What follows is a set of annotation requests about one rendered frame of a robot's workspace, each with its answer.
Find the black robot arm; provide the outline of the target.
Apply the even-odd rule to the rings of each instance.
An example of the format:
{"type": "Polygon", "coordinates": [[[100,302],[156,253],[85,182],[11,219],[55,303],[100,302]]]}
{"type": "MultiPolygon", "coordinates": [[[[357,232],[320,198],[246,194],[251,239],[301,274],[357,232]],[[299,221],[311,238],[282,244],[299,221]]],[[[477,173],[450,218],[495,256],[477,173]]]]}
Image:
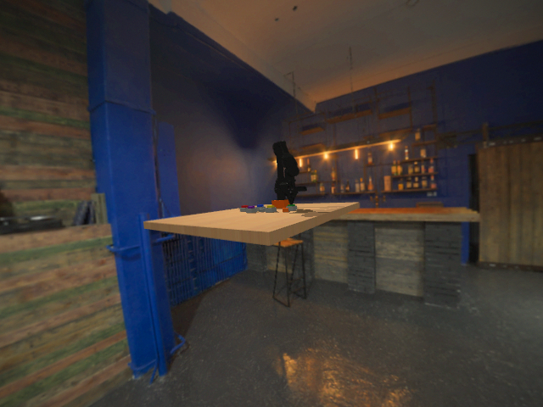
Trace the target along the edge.
{"type": "MultiPolygon", "coordinates": [[[[298,164],[294,156],[289,153],[286,142],[273,143],[272,148],[274,150],[274,154],[277,156],[277,179],[274,190],[277,188],[280,188],[280,190],[287,190],[292,187],[293,183],[289,179],[288,181],[284,180],[285,178],[295,177],[299,174],[298,164]],[[283,168],[286,168],[284,170],[284,174],[283,168]]],[[[283,194],[283,192],[277,193],[276,200],[283,199],[287,199],[285,194],[283,194]]]]}

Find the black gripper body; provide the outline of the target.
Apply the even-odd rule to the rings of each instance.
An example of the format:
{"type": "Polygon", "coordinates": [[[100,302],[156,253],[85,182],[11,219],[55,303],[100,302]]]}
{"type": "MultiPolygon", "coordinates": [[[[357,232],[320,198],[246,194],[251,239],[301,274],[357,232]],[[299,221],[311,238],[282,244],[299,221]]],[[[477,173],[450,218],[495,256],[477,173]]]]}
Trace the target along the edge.
{"type": "Polygon", "coordinates": [[[277,188],[275,190],[275,193],[290,193],[290,192],[303,192],[303,191],[307,191],[307,188],[306,187],[296,187],[295,186],[295,182],[296,180],[294,179],[294,177],[291,177],[291,178],[285,178],[284,181],[288,181],[288,179],[293,183],[292,187],[289,188],[289,190],[280,190],[280,188],[277,188]],[[292,189],[291,189],[292,188],[292,189]]]}

